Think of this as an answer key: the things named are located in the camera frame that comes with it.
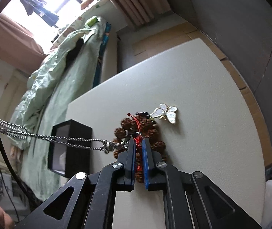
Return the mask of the white gold butterfly brooch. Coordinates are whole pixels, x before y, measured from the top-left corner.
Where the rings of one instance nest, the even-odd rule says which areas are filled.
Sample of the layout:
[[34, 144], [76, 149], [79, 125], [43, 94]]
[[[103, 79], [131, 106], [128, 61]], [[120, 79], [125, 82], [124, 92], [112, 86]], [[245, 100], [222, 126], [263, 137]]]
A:
[[164, 119], [167, 120], [171, 124], [176, 124], [176, 113], [178, 108], [176, 106], [168, 106], [164, 103], [159, 104], [157, 108], [155, 108], [150, 113], [150, 118], [152, 119]]

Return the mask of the pink curtain left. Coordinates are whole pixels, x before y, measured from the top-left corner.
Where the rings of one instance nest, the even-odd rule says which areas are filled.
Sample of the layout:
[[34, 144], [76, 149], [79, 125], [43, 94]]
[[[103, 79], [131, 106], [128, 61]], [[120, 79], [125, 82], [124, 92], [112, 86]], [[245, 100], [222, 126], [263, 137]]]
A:
[[0, 59], [27, 74], [36, 71], [45, 59], [33, 34], [4, 14], [0, 14]]

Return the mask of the hanging dark clothes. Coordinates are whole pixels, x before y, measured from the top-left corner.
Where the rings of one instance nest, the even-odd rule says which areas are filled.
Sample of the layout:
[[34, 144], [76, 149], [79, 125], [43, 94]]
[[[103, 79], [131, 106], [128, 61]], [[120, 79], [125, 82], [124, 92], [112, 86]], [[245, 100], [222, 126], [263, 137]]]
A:
[[42, 18], [49, 26], [57, 27], [56, 23], [59, 20], [59, 17], [50, 12], [44, 7], [44, 3], [39, 0], [20, 0], [22, 5], [25, 8], [27, 15], [32, 15], [33, 13], [37, 14], [40, 18]]

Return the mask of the black jewelry box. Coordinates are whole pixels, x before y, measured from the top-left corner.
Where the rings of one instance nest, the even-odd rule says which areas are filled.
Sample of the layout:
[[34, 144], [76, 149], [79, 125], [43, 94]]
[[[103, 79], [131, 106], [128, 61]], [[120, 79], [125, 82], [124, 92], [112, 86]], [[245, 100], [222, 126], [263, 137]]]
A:
[[63, 144], [49, 144], [47, 168], [63, 177], [72, 178], [79, 172], [89, 173], [91, 151], [84, 148], [67, 146], [68, 143], [92, 146], [91, 142], [73, 141], [71, 138], [92, 138], [92, 128], [75, 120], [59, 123], [52, 128], [52, 136], [64, 136]]

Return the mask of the white table board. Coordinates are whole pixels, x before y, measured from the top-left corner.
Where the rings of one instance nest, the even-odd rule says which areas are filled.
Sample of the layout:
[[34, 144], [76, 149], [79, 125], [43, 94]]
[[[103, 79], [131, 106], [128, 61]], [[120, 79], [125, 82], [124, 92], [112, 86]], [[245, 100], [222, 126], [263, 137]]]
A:
[[67, 119], [112, 140], [128, 114], [176, 106], [176, 123], [159, 119], [167, 159], [182, 172], [203, 172], [261, 222], [265, 165], [249, 108], [221, 61], [191, 40], [117, 74], [68, 105]]

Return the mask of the light green duvet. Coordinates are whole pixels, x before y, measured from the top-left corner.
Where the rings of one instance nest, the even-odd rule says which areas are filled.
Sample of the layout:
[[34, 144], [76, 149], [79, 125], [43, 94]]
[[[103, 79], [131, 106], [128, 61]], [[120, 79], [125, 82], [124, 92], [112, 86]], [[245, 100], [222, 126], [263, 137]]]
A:
[[70, 33], [57, 49], [43, 60], [42, 65], [29, 77], [27, 91], [15, 108], [11, 123], [25, 126], [29, 131], [37, 125], [42, 108], [65, 70], [67, 54], [76, 47], [79, 39], [87, 41], [98, 32], [96, 28], [83, 28]]

